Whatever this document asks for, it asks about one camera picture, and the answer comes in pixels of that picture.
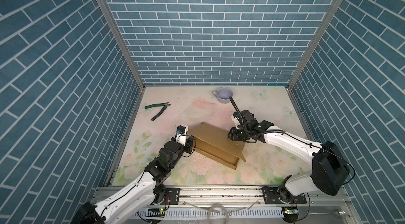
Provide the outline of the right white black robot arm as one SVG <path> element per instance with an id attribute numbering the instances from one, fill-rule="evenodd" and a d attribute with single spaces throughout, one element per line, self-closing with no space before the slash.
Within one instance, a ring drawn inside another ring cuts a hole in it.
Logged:
<path id="1" fill-rule="evenodd" d="M 299 175 L 288 175 L 278 186 L 277 195 L 284 203 L 309 192 L 321 191 L 335 196 L 350 174 L 349 163 L 344 160 L 340 149 L 327 141 L 319 143 L 290 134 L 269 121 L 258 122 L 248 110 L 233 113 L 228 137 L 232 141 L 269 144 L 304 160 L 310 171 Z"/>

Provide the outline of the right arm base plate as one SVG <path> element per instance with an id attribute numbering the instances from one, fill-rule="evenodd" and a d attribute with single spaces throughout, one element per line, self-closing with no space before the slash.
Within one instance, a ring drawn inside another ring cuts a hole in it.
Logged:
<path id="1" fill-rule="evenodd" d="M 294 196 L 284 189 L 280 190 L 278 187 L 264 186 L 261 188 L 261 191 L 266 205 L 307 203 L 304 194 Z"/>

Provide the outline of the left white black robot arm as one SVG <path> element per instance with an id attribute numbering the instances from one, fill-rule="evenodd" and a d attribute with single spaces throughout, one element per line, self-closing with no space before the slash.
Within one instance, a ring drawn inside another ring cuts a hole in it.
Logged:
<path id="1" fill-rule="evenodd" d="M 160 203 L 166 190 L 164 181 L 184 153 L 192 154 L 195 146 L 195 138 L 191 135 L 172 138 L 138 178 L 105 200 L 82 205 L 71 223 L 122 224 L 142 208 Z"/>

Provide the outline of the brown cardboard box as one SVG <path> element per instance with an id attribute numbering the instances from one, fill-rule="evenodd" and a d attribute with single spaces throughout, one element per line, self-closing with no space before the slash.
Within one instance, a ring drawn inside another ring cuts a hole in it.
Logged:
<path id="1" fill-rule="evenodd" d="M 236 170 L 240 161 L 246 162 L 243 155 L 245 143 L 232 141 L 223 129 L 201 123 L 189 129 L 187 134 L 196 140 L 196 152 L 217 163 Z"/>

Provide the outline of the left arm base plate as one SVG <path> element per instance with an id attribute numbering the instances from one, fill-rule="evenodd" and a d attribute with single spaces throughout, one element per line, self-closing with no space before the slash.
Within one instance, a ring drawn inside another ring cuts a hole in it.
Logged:
<path id="1" fill-rule="evenodd" d="M 166 188 L 164 191 L 159 191 L 155 195 L 153 205 L 178 205 L 180 198 L 180 188 Z"/>

